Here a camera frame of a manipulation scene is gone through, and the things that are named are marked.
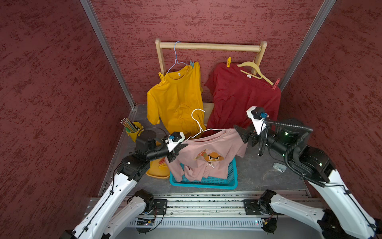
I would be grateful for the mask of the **white wire hanger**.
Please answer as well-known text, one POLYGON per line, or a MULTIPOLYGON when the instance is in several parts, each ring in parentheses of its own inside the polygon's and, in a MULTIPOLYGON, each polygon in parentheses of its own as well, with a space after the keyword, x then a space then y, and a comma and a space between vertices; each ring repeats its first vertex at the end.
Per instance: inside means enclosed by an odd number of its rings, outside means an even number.
POLYGON ((200 123, 197 119, 194 118, 194 112, 195 112, 195 111, 202 111, 202 112, 205 113, 204 110, 199 109, 199 108, 194 109, 194 110, 192 111, 192 113, 191 113, 191 117, 192 117, 192 119, 197 123, 197 125, 199 126, 199 132, 198 132, 197 134, 193 135, 193 136, 189 136, 189 137, 186 139, 186 141, 188 141, 188 140, 190 140, 190 139, 194 139, 194 138, 196 138, 197 136, 199 136, 200 134, 202 134, 202 133, 204 133, 204 132, 207 132, 207 131, 226 131, 226 129, 216 129, 216 128, 207 128, 207 129, 203 129, 201 123, 200 123))

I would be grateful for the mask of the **pink printed t-shirt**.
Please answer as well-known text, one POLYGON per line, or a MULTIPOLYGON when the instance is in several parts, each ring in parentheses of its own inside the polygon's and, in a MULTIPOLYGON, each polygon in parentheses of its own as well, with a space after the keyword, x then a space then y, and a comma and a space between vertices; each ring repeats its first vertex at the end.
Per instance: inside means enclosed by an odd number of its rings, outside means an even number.
POLYGON ((236 157, 244 157, 247 144, 235 129, 225 129, 213 135, 190 139, 173 160, 165 159, 177 182, 183 177, 201 182, 204 178, 228 178, 229 164, 236 157))

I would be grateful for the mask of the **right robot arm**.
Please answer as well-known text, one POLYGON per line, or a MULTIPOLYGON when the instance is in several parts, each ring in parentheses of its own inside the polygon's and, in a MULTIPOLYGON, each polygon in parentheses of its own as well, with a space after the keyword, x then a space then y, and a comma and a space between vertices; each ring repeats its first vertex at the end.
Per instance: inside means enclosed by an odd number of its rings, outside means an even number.
POLYGON ((281 156, 287 169, 307 181, 320 194, 327 209, 315 209, 266 190, 258 200, 264 215, 283 214, 303 222, 326 239, 380 239, 381 219, 370 216, 345 185, 339 171, 322 150, 307 145, 312 128, 297 119, 257 120, 255 125, 234 129, 244 143, 281 156))

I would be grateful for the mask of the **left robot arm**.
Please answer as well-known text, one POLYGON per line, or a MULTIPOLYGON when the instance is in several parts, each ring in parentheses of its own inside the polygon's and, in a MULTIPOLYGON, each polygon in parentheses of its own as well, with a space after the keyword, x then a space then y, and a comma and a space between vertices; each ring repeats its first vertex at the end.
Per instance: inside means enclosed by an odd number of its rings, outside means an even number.
POLYGON ((175 159, 187 146, 183 132, 174 132, 160 139, 156 132, 144 130, 136 138, 133 154, 125 157, 116 169, 112 183, 87 216, 62 239, 114 239, 132 220, 153 208, 153 195, 145 190, 136 192, 127 205, 117 209, 150 168, 151 161, 175 159))

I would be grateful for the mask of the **cream plastic hanger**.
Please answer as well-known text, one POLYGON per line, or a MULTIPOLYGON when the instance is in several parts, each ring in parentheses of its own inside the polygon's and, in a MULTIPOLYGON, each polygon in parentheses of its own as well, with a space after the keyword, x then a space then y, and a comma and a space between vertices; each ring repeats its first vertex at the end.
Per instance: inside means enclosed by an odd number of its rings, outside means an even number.
POLYGON ((253 78, 256 78, 256 79, 259 79, 259 80, 265 80, 268 84, 270 84, 271 86, 274 85, 274 83, 269 80, 262 72, 261 72, 261 69, 260 67, 254 63, 253 61, 246 61, 246 62, 243 62, 241 64, 238 64, 237 67, 240 68, 240 71, 246 75, 250 75, 251 77, 253 78), (251 73, 249 72, 246 72, 245 70, 243 70, 244 68, 250 68, 251 69, 251 73))

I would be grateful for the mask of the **yellow plastic tray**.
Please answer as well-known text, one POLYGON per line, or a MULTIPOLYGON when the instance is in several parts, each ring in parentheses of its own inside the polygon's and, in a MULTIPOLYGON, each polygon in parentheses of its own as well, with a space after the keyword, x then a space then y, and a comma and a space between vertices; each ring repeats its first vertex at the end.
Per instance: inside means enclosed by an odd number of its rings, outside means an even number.
POLYGON ((146 152, 145 159, 149 162, 149 169, 146 175, 157 179, 168 179, 170 177, 170 169, 158 168, 159 160, 166 158, 168 150, 161 140, 153 139, 149 141, 148 150, 146 152))

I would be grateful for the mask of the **yellow pencil cup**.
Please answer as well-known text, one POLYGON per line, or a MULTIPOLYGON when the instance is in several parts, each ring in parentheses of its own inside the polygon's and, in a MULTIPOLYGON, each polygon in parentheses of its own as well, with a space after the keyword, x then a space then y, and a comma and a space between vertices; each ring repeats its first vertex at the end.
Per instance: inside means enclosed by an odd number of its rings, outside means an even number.
POLYGON ((133 122, 134 126, 137 128, 135 130, 135 132, 129 132, 128 130, 126 130, 127 134, 130 136, 130 138, 132 139, 133 142, 136 142, 136 139, 138 136, 141 135, 141 133, 144 131, 144 127, 141 123, 139 122, 133 122))

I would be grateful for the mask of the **dark red t-shirt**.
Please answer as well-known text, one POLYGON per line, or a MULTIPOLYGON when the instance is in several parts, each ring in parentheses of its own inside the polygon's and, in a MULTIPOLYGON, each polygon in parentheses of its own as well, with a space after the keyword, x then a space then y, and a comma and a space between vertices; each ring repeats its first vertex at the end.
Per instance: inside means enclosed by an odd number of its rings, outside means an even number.
POLYGON ((212 94, 214 108, 207 123, 209 131, 202 137, 235 125, 248 127, 252 122, 246 111, 252 106, 264 108, 271 120, 278 118, 280 89, 273 89, 266 81, 247 76, 237 64, 232 63, 230 67, 226 63, 217 64, 205 86, 212 94))

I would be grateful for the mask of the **wooden clothes rack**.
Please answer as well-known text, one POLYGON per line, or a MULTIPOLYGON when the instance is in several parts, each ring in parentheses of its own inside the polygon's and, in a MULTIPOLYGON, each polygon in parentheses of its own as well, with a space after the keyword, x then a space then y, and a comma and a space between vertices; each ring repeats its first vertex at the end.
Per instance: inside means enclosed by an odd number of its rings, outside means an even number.
MULTIPOLYGON (((160 64, 160 72, 165 75, 166 66, 163 55, 163 49, 173 49, 175 42, 161 41, 159 38, 155 40, 158 60, 160 64)), ((262 41, 259 45, 242 45, 242 44, 220 44, 220 43, 178 43, 176 49, 187 50, 217 50, 217 51, 237 51, 237 52, 255 52, 257 53, 254 63, 260 66, 264 57, 268 43, 262 41)))

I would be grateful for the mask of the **pencils bundle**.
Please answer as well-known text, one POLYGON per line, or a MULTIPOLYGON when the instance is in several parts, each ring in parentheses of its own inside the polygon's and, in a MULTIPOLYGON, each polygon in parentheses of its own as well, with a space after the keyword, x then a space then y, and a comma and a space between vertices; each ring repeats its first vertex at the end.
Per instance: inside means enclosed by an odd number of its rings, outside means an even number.
POLYGON ((134 123, 132 123, 128 118, 123 118, 120 123, 127 128, 127 131, 130 133, 135 133, 139 131, 139 127, 137 127, 134 123))

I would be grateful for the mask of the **small grey device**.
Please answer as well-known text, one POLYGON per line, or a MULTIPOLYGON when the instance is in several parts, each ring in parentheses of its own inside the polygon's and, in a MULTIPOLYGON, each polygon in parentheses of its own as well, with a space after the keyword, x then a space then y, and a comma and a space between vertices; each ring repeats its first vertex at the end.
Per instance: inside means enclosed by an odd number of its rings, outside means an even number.
POLYGON ((280 163, 274 163, 273 168, 277 170, 278 172, 284 173, 287 169, 287 167, 280 163))

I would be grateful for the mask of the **teal plastic basket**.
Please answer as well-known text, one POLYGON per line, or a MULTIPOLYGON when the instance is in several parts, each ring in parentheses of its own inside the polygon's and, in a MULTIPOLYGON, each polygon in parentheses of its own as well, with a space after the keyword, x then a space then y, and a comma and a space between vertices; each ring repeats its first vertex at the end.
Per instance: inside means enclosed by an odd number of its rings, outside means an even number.
POLYGON ((177 182, 173 174, 170 173, 169 181, 171 185, 176 187, 234 190, 238 186, 236 158, 234 158, 233 161, 229 164, 227 179, 208 177, 202 178, 201 181, 189 181, 185 176, 183 176, 182 181, 177 182))

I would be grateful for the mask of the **pink clothespin on red shirt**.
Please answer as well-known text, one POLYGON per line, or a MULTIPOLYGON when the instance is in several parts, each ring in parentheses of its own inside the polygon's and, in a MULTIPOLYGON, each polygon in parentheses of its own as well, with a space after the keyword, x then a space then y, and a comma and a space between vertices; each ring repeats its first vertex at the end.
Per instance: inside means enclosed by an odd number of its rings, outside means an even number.
POLYGON ((281 81, 281 79, 280 78, 278 78, 277 80, 276 80, 276 82, 273 84, 273 86, 272 86, 272 90, 276 90, 277 88, 278 88, 278 84, 280 83, 280 81, 281 81))

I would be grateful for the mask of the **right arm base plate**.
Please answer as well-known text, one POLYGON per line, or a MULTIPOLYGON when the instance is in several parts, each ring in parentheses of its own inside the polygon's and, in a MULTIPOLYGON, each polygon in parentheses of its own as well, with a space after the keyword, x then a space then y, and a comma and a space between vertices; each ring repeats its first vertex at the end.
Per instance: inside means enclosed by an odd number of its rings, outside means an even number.
POLYGON ((271 217, 282 215, 276 213, 270 206, 269 203, 259 200, 245 199, 243 200, 244 210, 246 216, 262 216, 262 217, 271 217))

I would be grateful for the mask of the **aluminium mounting rail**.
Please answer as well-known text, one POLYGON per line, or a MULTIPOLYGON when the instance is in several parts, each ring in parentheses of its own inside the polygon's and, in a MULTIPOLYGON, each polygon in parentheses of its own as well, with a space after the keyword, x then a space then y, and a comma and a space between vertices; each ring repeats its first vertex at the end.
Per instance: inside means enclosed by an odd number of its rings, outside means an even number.
MULTIPOLYGON (((273 194, 271 199, 261 196, 260 201, 270 204, 271 208, 279 214, 291 217, 312 228, 322 232, 322 225, 327 219, 328 210, 308 207, 304 204, 286 199, 279 194, 273 194)), ((172 198, 170 205, 179 207, 179 213, 185 216, 194 216, 200 218, 201 224, 208 228, 217 227, 220 222, 215 220, 209 224, 210 217, 214 216, 232 216, 239 208, 244 209, 243 200, 231 198, 181 198, 176 200, 172 198)), ((277 228, 278 216, 262 217, 256 216, 256 219, 250 220, 248 225, 261 227, 265 232, 273 233, 277 228)))

